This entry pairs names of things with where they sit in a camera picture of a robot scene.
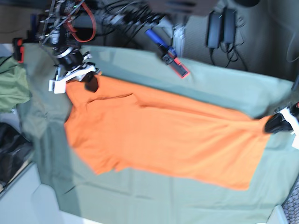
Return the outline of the robot arm at right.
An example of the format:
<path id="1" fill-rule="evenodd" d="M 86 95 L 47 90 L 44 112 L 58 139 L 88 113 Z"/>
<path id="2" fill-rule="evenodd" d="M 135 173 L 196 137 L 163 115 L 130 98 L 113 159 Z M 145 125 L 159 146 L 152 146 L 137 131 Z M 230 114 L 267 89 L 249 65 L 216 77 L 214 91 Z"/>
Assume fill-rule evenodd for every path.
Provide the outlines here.
<path id="1" fill-rule="evenodd" d="M 72 23 L 80 9 L 89 16 L 92 23 L 91 37 L 82 40 L 76 34 Z M 90 52 L 82 54 L 81 44 L 91 41 L 96 36 L 96 20 L 90 8 L 83 0 L 54 0 L 48 10 L 48 16 L 42 21 L 43 31 L 39 35 L 40 46 L 52 48 L 50 55 L 55 63 L 54 78 L 49 80 L 48 90 L 55 94 L 66 92 L 70 81 L 83 82 L 85 89 L 96 92 L 99 84 L 95 75 L 99 72 L 90 62 Z"/>

